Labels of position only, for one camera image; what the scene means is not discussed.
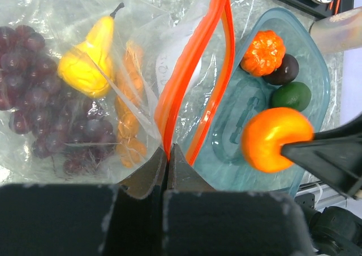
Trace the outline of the dark red grape bunch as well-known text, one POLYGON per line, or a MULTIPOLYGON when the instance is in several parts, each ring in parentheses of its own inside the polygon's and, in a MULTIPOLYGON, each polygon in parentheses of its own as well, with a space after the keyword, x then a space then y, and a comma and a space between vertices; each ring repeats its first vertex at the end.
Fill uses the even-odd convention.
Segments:
POLYGON ((68 86, 32 27, 1 27, 1 165, 28 177, 99 175, 115 148, 109 114, 68 86))

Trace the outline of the smooth orange persimmon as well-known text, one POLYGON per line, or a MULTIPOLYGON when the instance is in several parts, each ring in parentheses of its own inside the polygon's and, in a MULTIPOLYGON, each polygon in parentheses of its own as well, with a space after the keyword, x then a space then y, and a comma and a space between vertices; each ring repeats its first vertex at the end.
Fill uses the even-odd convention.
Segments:
POLYGON ((277 107, 255 115, 244 127, 241 150, 244 159, 264 173, 276 173, 293 165, 281 155, 282 146, 289 143, 310 141, 314 129, 300 112, 277 107))

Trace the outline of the orange dried fruit slice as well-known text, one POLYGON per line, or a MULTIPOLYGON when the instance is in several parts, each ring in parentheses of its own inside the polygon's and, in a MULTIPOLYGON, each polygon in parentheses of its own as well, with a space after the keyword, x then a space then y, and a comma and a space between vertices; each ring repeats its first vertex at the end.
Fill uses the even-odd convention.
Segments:
POLYGON ((141 162, 147 155, 147 147, 137 138, 119 138, 115 150, 120 156, 122 165, 127 168, 141 162))

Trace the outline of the yellow pear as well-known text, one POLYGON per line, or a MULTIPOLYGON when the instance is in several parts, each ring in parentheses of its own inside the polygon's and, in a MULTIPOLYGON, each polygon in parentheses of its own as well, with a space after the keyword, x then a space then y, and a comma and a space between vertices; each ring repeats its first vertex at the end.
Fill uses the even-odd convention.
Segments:
POLYGON ((114 81, 114 63, 111 53, 115 16, 124 7, 120 3, 108 16, 100 18, 90 29, 85 40, 62 55, 58 75, 75 90, 90 98, 102 98, 114 81))

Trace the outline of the clear zip top bag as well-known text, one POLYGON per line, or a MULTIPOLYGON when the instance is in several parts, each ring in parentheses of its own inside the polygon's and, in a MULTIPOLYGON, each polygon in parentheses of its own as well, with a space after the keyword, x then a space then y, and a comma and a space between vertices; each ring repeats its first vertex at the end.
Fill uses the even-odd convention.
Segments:
POLYGON ((114 81, 101 102, 115 133, 118 117, 115 98, 120 97, 139 121, 136 137, 147 147, 140 163, 127 168, 114 152, 99 175, 68 176, 44 171, 28 177, 39 183, 117 183, 145 163, 157 149, 170 154, 174 140, 184 146, 186 160, 199 154, 212 120, 230 81, 235 37, 231 0, 195 0, 185 17, 174 23, 171 15, 142 0, 1 0, 1 27, 32 27, 45 39, 45 52, 58 63, 63 54, 83 42, 90 29, 120 3, 115 16, 111 53, 114 81), (116 86, 123 66, 126 43, 143 50, 140 67, 144 84, 140 105, 133 105, 116 86))

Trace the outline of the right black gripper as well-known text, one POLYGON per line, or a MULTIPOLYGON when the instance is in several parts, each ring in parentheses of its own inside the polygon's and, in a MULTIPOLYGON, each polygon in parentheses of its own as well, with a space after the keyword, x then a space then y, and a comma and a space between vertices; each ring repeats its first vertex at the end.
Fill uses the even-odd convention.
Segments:
MULTIPOLYGON (((281 155, 339 194, 361 198, 361 139, 337 138, 285 144, 281 155)), ((361 219, 341 207, 314 208, 314 194, 297 196, 317 255, 360 256, 361 219)))

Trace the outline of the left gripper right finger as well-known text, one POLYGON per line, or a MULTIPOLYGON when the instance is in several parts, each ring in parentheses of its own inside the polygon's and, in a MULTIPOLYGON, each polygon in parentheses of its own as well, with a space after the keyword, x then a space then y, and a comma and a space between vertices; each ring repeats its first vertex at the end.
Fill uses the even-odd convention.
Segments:
POLYGON ((313 255, 301 208, 281 192, 213 189, 178 145, 163 193, 163 255, 313 255))

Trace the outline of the orange dried fruit piece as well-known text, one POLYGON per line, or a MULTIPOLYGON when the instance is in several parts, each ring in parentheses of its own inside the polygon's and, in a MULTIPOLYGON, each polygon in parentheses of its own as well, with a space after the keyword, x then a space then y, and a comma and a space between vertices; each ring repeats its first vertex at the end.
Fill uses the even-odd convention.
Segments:
MULTIPOLYGON (((135 106, 140 105, 144 91, 140 73, 142 57, 142 48, 136 43, 128 41, 126 52, 123 54, 124 69, 120 69, 116 73, 116 86, 135 106)), ((119 139, 136 137, 140 126, 136 116, 120 97, 115 98, 114 105, 118 117, 117 137, 119 139)))

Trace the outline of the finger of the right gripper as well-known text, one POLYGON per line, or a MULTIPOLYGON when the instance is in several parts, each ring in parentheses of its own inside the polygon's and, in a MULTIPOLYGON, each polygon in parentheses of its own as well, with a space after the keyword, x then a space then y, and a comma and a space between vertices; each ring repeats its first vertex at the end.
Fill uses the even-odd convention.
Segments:
POLYGON ((361 140, 361 117, 332 130, 314 134, 314 140, 361 140))

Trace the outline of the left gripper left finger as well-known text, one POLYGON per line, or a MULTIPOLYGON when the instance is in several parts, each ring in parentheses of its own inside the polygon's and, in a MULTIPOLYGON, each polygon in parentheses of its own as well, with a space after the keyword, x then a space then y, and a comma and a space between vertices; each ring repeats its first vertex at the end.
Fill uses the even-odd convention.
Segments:
POLYGON ((1 186, 2 255, 160 255, 166 154, 119 184, 1 186))

